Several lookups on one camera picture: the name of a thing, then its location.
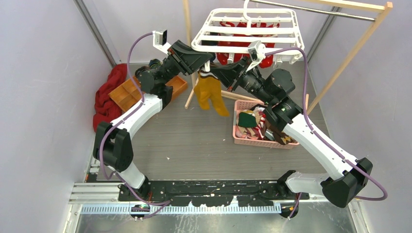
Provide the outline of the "brown yellow argyle sock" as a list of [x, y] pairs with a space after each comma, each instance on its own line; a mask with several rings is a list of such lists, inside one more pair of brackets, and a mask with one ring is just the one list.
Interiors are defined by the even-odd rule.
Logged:
[[289, 143], [296, 143], [297, 141], [294, 140], [292, 137], [285, 134], [283, 131], [280, 131], [274, 126], [270, 126], [266, 129], [265, 132], [266, 137], [271, 141], [276, 141], [281, 145], [287, 145]]

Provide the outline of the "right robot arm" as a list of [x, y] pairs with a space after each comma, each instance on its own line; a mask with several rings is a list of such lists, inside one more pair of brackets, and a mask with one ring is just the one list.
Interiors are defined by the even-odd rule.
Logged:
[[296, 193], [317, 194], [337, 207], [346, 207], [370, 180], [372, 163], [345, 152], [304, 116], [303, 109], [288, 96], [295, 85], [287, 70], [277, 68], [264, 79], [258, 70], [248, 70], [249, 64], [248, 58], [228, 65], [212, 64], [210, 72], [228, 89], [240, 86], [261, 100], [271, 126], [296, 140], [326, 171], [304, 174], [290, 170], [277, 181], [278, 195], [290, 199]]

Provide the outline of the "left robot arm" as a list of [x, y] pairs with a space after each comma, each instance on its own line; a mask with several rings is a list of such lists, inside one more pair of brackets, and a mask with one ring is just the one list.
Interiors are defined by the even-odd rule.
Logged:
[[149, 188], [148, 178], [133, 162], [133, 136], [171, 102], [173, 88], [166, 85], [168, 81], [179, 73], [196, 72], [213, 57], [210, 52], [195, 51], [180, 40], [154, 47], [167, 57], [160, 66], [138, 74], [142, 98], [120, 117], [98, 125], [93, 150], [94, 158], [116, 172], [131, 187], [130, 194], [138, 201], [148, 197]]

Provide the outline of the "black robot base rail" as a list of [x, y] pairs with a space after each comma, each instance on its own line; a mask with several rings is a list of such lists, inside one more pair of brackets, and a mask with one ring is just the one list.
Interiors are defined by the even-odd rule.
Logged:
[[226, 207], [236, 200], [240, 207], [269, 206], [274, 201], [307, 199], [271, 180], [170, 180], [147, 181], [140, 189], [118, 185], [119, 201], [144, 201], [162, 206]]

